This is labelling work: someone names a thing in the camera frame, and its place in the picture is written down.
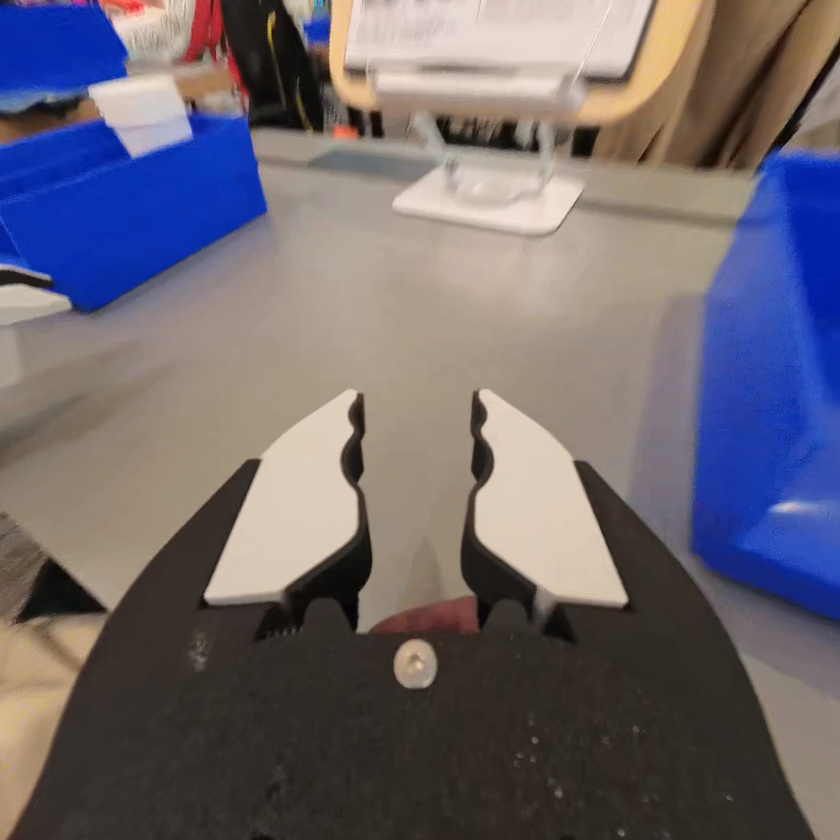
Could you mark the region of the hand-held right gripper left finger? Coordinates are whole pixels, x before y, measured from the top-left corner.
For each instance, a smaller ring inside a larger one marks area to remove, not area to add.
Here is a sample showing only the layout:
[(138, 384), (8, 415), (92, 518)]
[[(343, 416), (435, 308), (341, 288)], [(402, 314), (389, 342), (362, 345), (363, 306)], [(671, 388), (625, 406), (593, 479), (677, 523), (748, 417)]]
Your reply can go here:
[(325, 598), (358, 628), (373, 565), (364, 432), (364, 396), (349, 389), (268, 447), (204, 591), (208, 606), (272, 605), (299, 627)]

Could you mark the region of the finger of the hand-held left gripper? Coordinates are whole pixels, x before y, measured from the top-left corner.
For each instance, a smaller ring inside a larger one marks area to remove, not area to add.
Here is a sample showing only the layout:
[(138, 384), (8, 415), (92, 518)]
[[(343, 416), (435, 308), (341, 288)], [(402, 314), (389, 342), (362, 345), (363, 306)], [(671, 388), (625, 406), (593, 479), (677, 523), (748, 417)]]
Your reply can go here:
[(1, 264), (1, 386), (23, 376), (19, 324), (68, 312), (70, 300), (54, 290), (53, 280), (14, 262)]

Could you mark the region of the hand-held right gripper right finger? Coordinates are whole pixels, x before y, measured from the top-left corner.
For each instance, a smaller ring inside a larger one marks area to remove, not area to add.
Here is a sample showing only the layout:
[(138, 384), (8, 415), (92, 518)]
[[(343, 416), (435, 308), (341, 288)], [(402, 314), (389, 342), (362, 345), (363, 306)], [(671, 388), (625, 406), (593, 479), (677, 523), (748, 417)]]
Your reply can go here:
[(622, 610), (629, 596), (576, 462), (548, 430), (488, 388), (471, 399), (460, 567), (487, 610), (520, 604), (540, 631), (564, 606)]

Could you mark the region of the blue plastic bin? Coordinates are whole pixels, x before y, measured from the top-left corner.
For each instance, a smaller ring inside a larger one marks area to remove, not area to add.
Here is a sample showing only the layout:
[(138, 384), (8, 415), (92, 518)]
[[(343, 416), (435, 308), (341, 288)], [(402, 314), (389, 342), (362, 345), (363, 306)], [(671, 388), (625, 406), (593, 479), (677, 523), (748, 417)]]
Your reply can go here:
[(1, 6), (1, 91), (72, 91), (125, 77), (128, 51), (97, 3)]
[(104, 121), (2, 146), (2, 270), (94, 312), (267, 211), (245, 118), (133, 158)]
[(839, 618), (839, 159), (775, 154), (706, 294), (691, 545)]

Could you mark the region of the person's right hand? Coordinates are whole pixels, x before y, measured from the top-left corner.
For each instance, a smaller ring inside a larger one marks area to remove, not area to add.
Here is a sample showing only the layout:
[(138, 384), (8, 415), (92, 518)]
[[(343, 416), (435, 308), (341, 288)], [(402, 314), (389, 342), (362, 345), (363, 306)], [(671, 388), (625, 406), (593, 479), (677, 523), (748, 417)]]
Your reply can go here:
[(478, 601), (472, 596), (414, 607), (375, 624), (370, 634), (425, 637), (435, 634), (476, 635), (480, 632)]

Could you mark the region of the person's beige hoodie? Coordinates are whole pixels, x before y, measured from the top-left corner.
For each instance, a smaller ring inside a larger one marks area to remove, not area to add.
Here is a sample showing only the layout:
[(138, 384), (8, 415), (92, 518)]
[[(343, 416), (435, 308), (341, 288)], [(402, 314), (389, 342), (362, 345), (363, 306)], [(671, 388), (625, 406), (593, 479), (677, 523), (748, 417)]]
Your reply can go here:
[(70, 692), (106, 613), (1, 625), (1, 838), (35, 788)]

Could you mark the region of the tan cloth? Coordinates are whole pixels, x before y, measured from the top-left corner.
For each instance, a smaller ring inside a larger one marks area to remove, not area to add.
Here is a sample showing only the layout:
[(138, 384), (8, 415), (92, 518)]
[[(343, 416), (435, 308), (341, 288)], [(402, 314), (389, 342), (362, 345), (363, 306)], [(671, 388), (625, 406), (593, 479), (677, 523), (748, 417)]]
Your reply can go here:
[(667, 163), (690, 169), (720, 163), (737, 123), (753, 105), (808, 2), (714, 2), (702, 46), (688, 49), (670, 82), (641, 111), (599, 129), (590, 155), (602, 161)]

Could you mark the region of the printed instruction sheet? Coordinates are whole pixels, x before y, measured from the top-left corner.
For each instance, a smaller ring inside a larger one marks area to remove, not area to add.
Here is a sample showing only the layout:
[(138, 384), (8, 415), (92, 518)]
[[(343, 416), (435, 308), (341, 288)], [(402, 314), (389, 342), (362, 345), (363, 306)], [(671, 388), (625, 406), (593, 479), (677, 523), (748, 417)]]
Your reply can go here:
[(581, 69), (623, 80), (655, 1), (353, 2), (345, 65)]

